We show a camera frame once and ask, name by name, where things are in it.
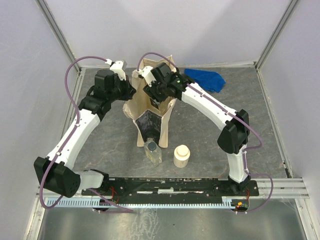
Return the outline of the cream canvas tote bag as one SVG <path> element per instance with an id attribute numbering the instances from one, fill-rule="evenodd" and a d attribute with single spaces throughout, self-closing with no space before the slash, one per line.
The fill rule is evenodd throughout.
<path id="1" fill-rule="evenodd" d="M 132 99 L 123 105 L 123 113 L 130 118 L 137 128 L 138 147 L 143 147 L 148 139 L 153 139 L 161 148 L 169 144 L 169 120 L 176 103 L 176 99 L 168 97 L 156 105 L 144 92 L 146 81 L 138 77 L 136 70 L 131 74 L 131 85 L 136 89 Z"/>

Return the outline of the clear bottle grey cap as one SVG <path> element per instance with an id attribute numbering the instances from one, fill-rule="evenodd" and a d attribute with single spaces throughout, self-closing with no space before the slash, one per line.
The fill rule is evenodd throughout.
<path id="1" fill-rule="evenodd" d="M 148 138 L 143 146 L 147 158 L 154 166 L 157 167 L 160 165 L 162 163 L 162 150 L 157 143 L 152 138 Z"/>

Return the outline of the cream round jar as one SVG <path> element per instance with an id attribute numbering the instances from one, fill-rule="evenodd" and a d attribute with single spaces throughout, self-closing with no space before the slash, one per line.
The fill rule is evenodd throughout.
<path id="1" fill-rule="evenodd" d="M 178 168 L 184 168 L 188 164 L 190 155 L 191 155 L 190 149 L 186 145 L 182 144 L 177 146 L 174 149 L 174 154 L 173 154 L 174 165 Z"/>

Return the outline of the clear square bottle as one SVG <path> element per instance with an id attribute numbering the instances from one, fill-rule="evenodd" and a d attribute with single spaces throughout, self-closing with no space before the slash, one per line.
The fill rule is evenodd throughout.
<path id="1" fill-rule="evenodd" d="M 151 104 L 154 108 L 159 109 L 159 108 L 160 108 L 160 105 L 161 105 L 161 102 L 158 102 L 156 99 L 150 98 L 150 104 Z"/>

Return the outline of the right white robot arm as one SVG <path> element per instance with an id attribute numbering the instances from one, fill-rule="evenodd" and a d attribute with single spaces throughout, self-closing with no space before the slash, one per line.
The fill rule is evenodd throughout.
<path id="1" fill-rule="evenodd" d="M 144 67 L 138 76 L 145 80 L 143 90 L 156 104 L 173 97 L 196 108 L 218 127 L 221 133 L 217 143 L 226 153 L 229 165 L 229 191 L 236 196 L 245 192 L 251 179 L 243 158 L 250 134 L 248 113 L 225 106 L 206 94 L 191 77 L 173 71 L 165 62 Z"/>

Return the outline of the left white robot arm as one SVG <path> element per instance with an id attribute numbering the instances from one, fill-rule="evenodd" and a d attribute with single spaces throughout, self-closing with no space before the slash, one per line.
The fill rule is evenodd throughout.
<path id="1" fill-rule="evenodd" d="M 128 101 L 136 90 L 122 69 L 101 69 L 94 84 L 80 101 L 78 113 L 69 129 L 45 157 L 37 157 L 34 169 L 40 185 L 71 198 L 78 190 L 93 188 L 99 195 L 110 191 L 108 174 L 98 170 L 73 171 L 77 156 L 92 131 L 101 123 L 115 101 Z"/>

